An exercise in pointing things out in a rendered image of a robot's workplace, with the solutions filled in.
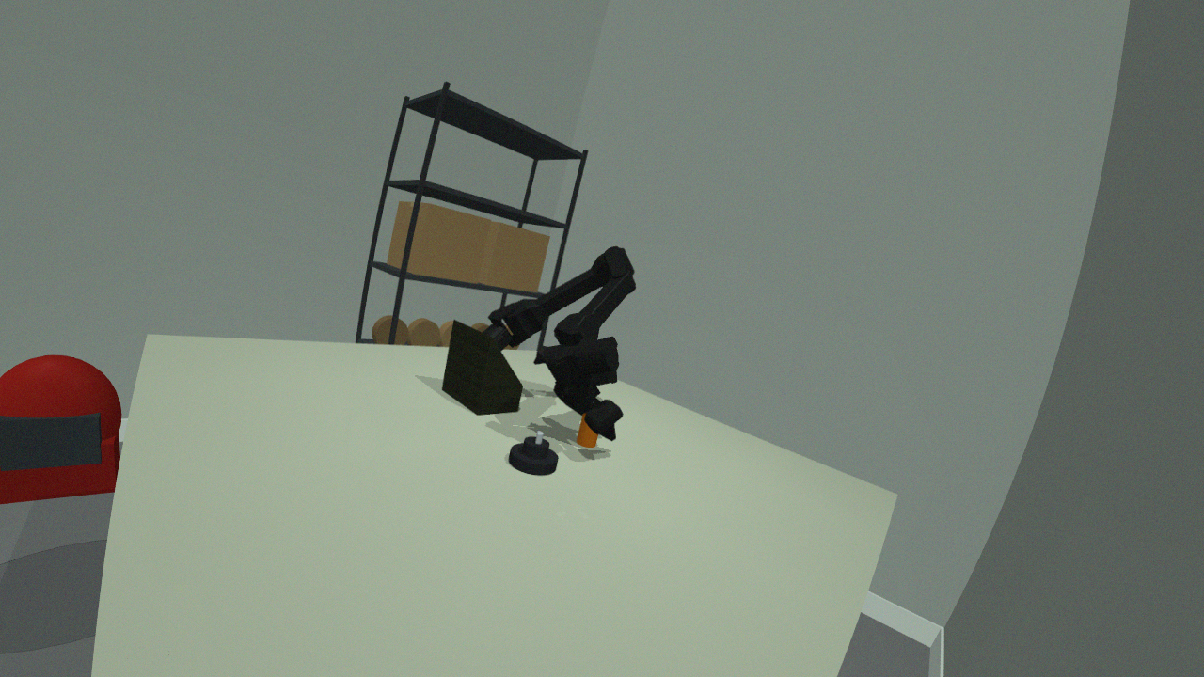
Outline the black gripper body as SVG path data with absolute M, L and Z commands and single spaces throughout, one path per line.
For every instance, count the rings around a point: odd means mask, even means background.
M 566 385 L 560 385 L 555 382 L 553 392 L 556 396 L 563 401 L 572 404 L 576 410 L 580 407 L 589 407 L 584 420 L 586 420 L 588 426 L 596 434 L 604 432 L 609 426 L 613 426 L 615 420 L 622 418 L 622 412 L 618 404 L 613 401 L 598 401 L 596 396 L 600 395 L 600 389 L 594 392 L 591 388 L 591 373 L 582 373 L 578 379 L 566 383 Z

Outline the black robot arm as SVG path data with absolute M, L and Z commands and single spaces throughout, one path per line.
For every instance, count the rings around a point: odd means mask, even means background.
M 610 247 L 602 257 L 597 257 L 594 266 L 585 273 L 547 292 L 537 299 L 521 299 L 486 316 L 492 324 L 484 332 L 492 336 L 498 349 L 504 351 L 521 345 L 539 332 L 545 317 L 563 306 L 576 304 L 594 289 L 600 289 L 585 308 L 576 314 L 568 314 L 554 329 L 554 336 L 560 345 L 545 347 L 539 345 L 535 364 L 545 364 L 560 385 L 571 383 L 582 373 L 591 373 L 591 388 L 618 382 L 618 342 L 614 336 L 598 338 L 600 326 L 621 301 L 636 289 L 635 269 L 628 261 L 624 248 Z M 506 322 L 507 326 L 502 324 Z

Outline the black round pedestal with silver shaft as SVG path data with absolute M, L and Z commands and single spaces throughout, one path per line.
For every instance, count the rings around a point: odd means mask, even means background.
M 536 437 L 524 440 L 524 443 L 515 443 L 509 451 L 508 463 L 512 467 L 531 475 L 551 475 L 557 466 L 556 451 L 549 449 L 549 443 L 543 440 L 543 434 L 537 430 Z

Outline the orange knob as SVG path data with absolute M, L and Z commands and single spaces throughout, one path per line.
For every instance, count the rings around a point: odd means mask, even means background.
M 596 447 L 598 434 L 594 432 L 594 430 L 588 426 L 586 420 L 584 420 L 585 416 L 586 413 L 583 413 L 576 442 L 586 447 L 586 449 L 594 449 L 594 447 Z

